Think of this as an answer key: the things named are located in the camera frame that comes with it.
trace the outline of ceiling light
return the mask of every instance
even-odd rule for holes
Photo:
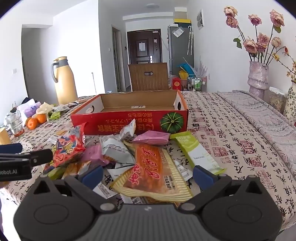
[[[147,8],[159,8],[159,6],[154,3],[147,4],[146,7]]]

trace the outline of orange fruit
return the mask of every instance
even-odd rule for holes
[[[26,127],[28,127],[28,121],[31,119],[32,117],[27,118],[26,120]]]
[[[31,118],[28,120],[27,126],[30,130],[34,130],[38,125],[38,121],[36,118]]]
[[[46,114],[38,114],[36,116],[36,119],[39,124],[43,124],[44,122],[46,122]]]

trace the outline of pink snack package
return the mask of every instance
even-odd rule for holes
[[[148,145],[166,145],[170,133],[164,133],[159,131],[146,131],[145,133],[138,135],[132,140],[132,143],[148,144]]]
[[[81,161],[97,161],[100,162],[101,166],[106,166],[110,163],[109,160],[103,157],[101,144],[87,147],[81,157]]]

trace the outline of thermos handle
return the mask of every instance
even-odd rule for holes
[[[59,64],[59,62],[56,62],[56,63],[53,63],[53,64],[52,64],[52,78],[53,78],[53,80],[54,80],[55,83],[57,83],[58,80],[57,80],[57,78],[54,76],[54,66],[55,66],[55,65],[58,65],[58,64]]]

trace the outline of yellow thermos jug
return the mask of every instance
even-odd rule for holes
[[[78,99],[73,72],[66,56],[59,57],[52,64],[52,78],[55,82],[59,104],[68,104]]]

